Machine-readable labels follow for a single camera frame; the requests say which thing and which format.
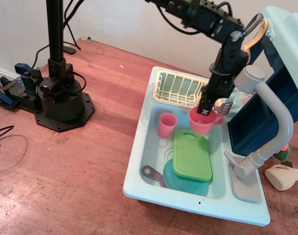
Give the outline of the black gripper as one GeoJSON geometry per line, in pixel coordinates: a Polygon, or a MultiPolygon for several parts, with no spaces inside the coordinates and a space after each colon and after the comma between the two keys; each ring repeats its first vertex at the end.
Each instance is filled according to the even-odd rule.
{"type": "Polygon", "coordinates": [[[201,88],[201,99],[197,113],[208,116],[213,109],[214,103],[220,98],[228,98],[234,89],[235,74],[219,72],[209,68],[211,77],[207,85],[201,88]]]}

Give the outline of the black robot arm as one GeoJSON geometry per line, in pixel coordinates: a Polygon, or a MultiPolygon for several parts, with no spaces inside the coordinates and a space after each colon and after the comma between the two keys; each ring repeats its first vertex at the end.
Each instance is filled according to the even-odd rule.
{"type": "Polygon", "coordinates": [[[202,95],[197,112],[208,116],[216,100],[228,98],[233,91],[233,81],[248,61],[248,54],[242,50],[246,35],[240,19],[232,16],[232,11],[225,11],[229,6],[224,1],[215,4],[210,0],[155,0],[158,9],[182,20],[185,28],[193,28],[196,33],[203,33],[221,43],[216,60],[210,66],[211,77],[202,88],[202,95]]]}

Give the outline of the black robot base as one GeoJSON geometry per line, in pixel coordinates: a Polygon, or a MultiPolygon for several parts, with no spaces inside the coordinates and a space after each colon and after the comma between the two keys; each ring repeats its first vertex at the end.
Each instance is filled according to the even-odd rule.
{"type": "Polygon", "coordinates": [[[38,125],[64,132],[86,124],[95,112],[90,96],[85,92],[78,93],[81,86],[76,80],[68,89],[70,92],[63,90],[56,78],[43,79],[38,89],[42,110],[35,112],[38,125]]]}

